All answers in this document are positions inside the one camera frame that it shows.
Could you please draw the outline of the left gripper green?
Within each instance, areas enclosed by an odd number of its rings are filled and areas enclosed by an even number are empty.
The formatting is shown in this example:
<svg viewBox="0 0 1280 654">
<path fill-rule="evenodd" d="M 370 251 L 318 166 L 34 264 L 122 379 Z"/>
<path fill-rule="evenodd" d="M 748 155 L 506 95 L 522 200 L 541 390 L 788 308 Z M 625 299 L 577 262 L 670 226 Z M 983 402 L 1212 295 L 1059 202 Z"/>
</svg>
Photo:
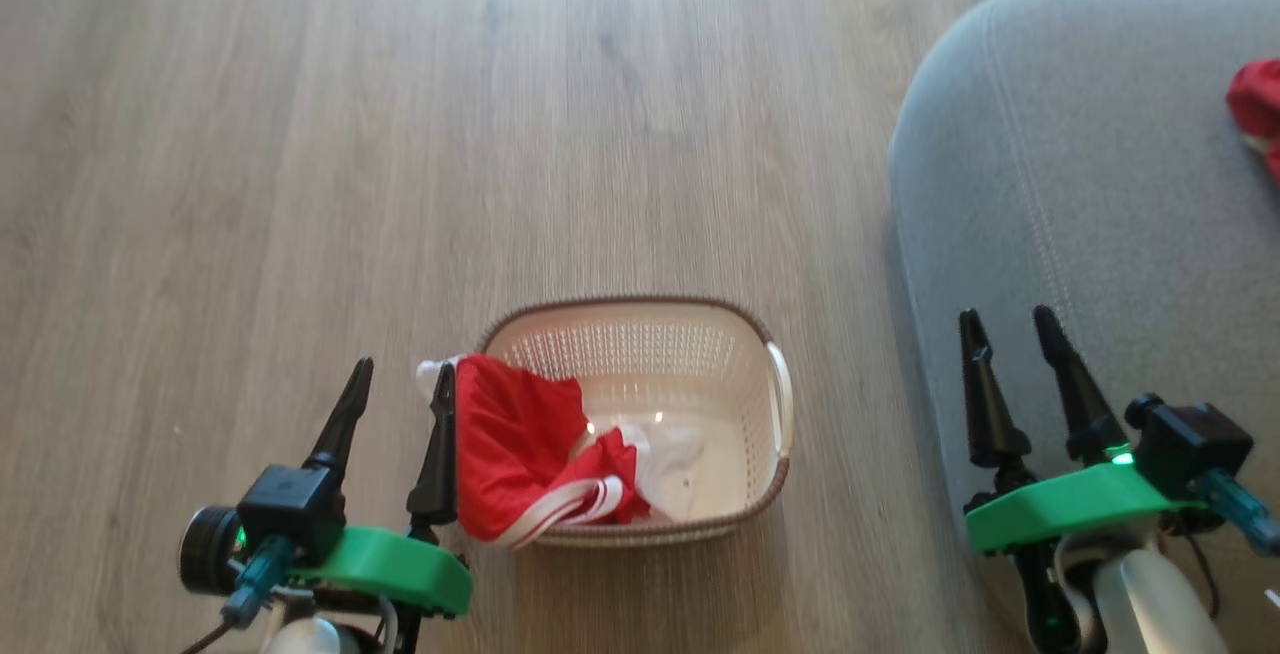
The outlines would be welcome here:
<svg viewBox="0 0 1280 654">
<path fill-rule="evenodd" d="M 355 363 L 303 470 L 325 470 L 344 480 L 374 370 L 372 357 Z M 413 529 L 452 525 L 458 516 L 456 366 L 419 363 L 415 381 L 429 399 L 433 425 L 406 511 Z M 378 642 L 365 651 L 415 653 L 424 619 L 453 621 L 470 612 L 474 576 L 463 557 L 429 538 L 349 526 L 323 563 L 294 564 L 288 586 L 308 593 L 319 610 L 379 616 L 376 632 L 356 634 L 360 642 Z"/>
</svg>

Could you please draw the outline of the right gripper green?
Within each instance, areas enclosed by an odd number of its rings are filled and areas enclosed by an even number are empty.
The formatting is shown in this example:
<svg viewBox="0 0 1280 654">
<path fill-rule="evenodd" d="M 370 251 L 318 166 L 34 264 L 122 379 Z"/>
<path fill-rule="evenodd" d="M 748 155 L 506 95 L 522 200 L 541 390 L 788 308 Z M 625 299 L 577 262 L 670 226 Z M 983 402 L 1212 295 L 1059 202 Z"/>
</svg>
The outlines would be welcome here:
<svg viewBox="0 0 1280 654">
<path fill-rule="evenodd" d="M 975 308 L 960 314 L 969 461 L 997 470 L 1001 493 L 965 509 L 972 548 L 1004 558 L 1016 580 L 1020 619 L 1034 651 L 1201 651 L 1203 604 L 1162 548 L 1170 525 L 1199 502 L 1167 499 L 1130 462 L 1110 462 L 1130 442 L 1053 308 L 1033 321 L 1059 387 L 1066 451 L 1084 470 L 1036 480 L 1020 465 L 1028 436 L 1010 416 Z"/>
</svg>

